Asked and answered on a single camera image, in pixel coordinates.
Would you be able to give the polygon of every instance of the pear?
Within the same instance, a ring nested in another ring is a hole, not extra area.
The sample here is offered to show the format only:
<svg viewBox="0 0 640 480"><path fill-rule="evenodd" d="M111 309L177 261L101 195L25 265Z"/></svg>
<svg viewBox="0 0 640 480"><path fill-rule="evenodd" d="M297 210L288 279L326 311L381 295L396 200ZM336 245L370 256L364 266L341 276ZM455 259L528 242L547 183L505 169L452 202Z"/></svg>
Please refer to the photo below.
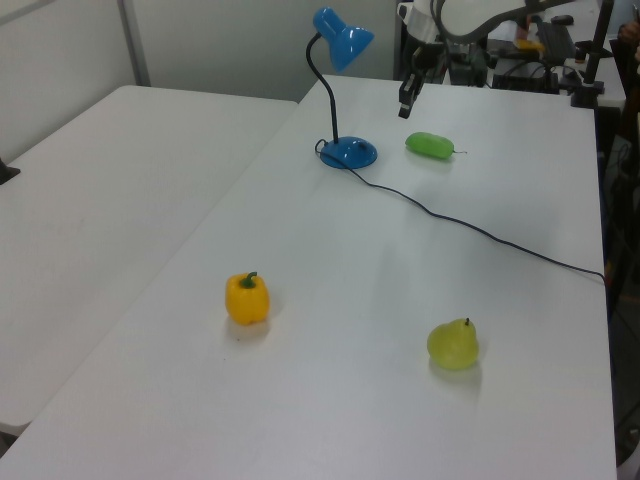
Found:
<svg viewBox="0 0 640 480"><path fill-rule="evenodd" d="M470 367L478 359L476 327L468 318L437 326L427 339L433 361L448 370Z"/></svg>

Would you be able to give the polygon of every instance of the blue desk lamp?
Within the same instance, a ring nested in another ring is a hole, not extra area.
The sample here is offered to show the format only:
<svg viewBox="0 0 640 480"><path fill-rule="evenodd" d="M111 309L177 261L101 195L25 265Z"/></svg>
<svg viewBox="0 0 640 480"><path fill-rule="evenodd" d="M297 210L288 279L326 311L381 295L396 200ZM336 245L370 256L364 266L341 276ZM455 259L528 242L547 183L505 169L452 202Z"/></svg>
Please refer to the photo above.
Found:
<svg viewBox="0 0 640 480"><path fill-rule="evenodd" d="M331 87L322 77L322 74L311 61L311 47L320 37L329 44L331 63L337 72L344 70L373 40L373 33L358 27L346 25L331 8L321 8L313 17L313 25L318 33L307 45L307 62L316 74L316 77L329 92L331 103L331 123L333 126L333 141L327 142L320 152L320 158L324 163L334 168L345 166L356 169L371 165L378 152L376 148L366 140L358 137L338 138L338 120L336 118L336 101Z"/></svg>

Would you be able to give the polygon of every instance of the cable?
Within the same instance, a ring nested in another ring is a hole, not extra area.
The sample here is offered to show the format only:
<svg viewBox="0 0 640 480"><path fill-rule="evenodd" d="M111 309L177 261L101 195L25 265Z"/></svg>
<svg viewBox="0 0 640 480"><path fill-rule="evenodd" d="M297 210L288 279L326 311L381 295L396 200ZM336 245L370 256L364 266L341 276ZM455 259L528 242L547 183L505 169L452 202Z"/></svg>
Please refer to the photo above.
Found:
<svg viewBox="0 0 640 480"><path fill-rule="evenodd" d="M324 143L325 143L325 145L326 145L327 141L326 141L326 140L324 140L324 139L318 140L318 143L316 143L315 151L316 151L316 154L317 154L318 156L320 156L320 153L321 153L321 152L318 150L318 145L320 145L320 144L321 144L321 143L323 143L323 142L324 142ZM540 259L542 259L542 260L546 260L547 262L553 263L553 264L555 264L555 265L558 265L558 266L561 266L561 267L564 267L564 268L568 268L568 269L571 269L571 270L576 270L576 271L578 271L578 272L588 273L588 274L590 274L590 275L595 275L595 276L597 276L597 277L600 277L600 279L602 280L602 282L603 282L603 283L605 283L605 285L606 285L606 280L605 280L605 278L604 278L604 275L602 275L602 274L601 274L601 273L599 273L599 272L595 272L595 271L593 271L593 270L587 270L586 268L576 267L576 266L573 266L573 265L569 265L568 263L564 263L564 262L560 262L560 261L558 261L558 260L554 260L553 258L546 257L546 256L544 256L544 255L542 255L542 254L540 254L540 253L536 253L536 252L534 252L533 250L529 250L529 249L527 249L527 248L521 247L520 245L518 245L518 244L516 244L516 243L509 242L509 241L507 241L507 240L502 240L501 238L498 238L498 237L496 237L495 235L492 235L491 233L487 232L486 230L483 230L483 229L481 229L480 227L476 227L475 225L473 225L473 224L471 224L471 223L468 223L468 222L465 222L464 220L459 220L459 219L454 218L454 217L448 217L448 216L446 216L446 215L440 215L439 213L434 213L434 212L432 212L431 210L429 210L427 207L425 207L423 204L421 204L420 202L418 202L417 200L414 200L413 198L409 197L408 195L405 195L405 194L404 194L404 193L402 193L402 192L399 192L398 190L395 190L395 189L390 188L390 187L385 187L384 185L377 185L377 184L375 184L375 183L370 183L370 182L368 182L367 180L365 180L364 178L362 178L362 177L361 177L357 172L355 172L353 169L349 168L349 167L348 167L348 166L347 166L347 165L346 165L342 160L340 160L339 158L336 158L336 157L334 157L333 155L330 155L330 154L328 154L328 153L323 153L322 155L325 155L325 156L327 156L327 157L331 158L331 160L333 160L333 161L335 161L335 162L339 163L339 164L340 164L340 165L341 165L345 170L348 170L348 171L349 171L349 172L351 172L353 175L355 175L356 177L358 177L358 178L359 178L359 179L360 179L364 184L366 184L367 186L372 187L372 188L377 188L377 189L380 189L380 190L386 190L387 192L395 193L396 195L399 195L399 196L401 196L402 198L404 198L405 200L407 200L407 201L409 201L409 202L413 203L413 204L414 204L416 207L418 207L420 210L422 210L423 212L425 212L426 214L428 214L428 215L430 215L430 216L432 216L432 217L435 217L435 218L439 218L439 219L441 219L441 220L447 220L447 221L449 221L449 222L453 222L453 223L460 224L460 225L462 225L462 226L464 226L464 227L470 228L471 230L475 230L476 232L481 233L482 235L484 235L484 236L486 236L486 237L489 237L489 238L490 238L491 240L493 240L494 242L500 243L500 244L502 244L502 245L506 245L506 246L508 246L508 247L515 248L516 250L520 250L521 252L527 253L527 254L529 254L529 255L532 255L532 256L534 256L534 257L540 258Z"/></svg>

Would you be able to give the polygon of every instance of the yellow bell pepper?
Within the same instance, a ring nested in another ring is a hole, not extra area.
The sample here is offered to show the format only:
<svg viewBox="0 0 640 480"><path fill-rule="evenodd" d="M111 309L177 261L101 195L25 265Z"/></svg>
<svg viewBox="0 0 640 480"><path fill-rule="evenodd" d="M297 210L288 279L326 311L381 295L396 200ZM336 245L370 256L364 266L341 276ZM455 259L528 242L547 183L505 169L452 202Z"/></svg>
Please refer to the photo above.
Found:
<svg viewBox="0 0 640 480"><path fill-rule="evenodd" d="M241 273L227 280L225 305L240 325L262 322L269 313L269 292L256 272Z"/></svg>

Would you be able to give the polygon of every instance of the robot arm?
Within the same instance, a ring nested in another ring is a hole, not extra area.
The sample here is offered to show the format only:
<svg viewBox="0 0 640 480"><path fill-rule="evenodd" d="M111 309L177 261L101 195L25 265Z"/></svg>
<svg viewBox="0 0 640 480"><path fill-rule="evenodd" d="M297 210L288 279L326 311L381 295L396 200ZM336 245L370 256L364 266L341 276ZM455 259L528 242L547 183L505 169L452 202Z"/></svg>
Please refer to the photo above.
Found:
<svg viewBox="0 0 640 480"><path fill-rule="evenodd" d="M407 26L403 53L408 73L400 87L399 116L408 118L429 68L442 53L442 41L471 44L506 20L517 20L572 0L415 0L400 3L398 15Z"/></svg>

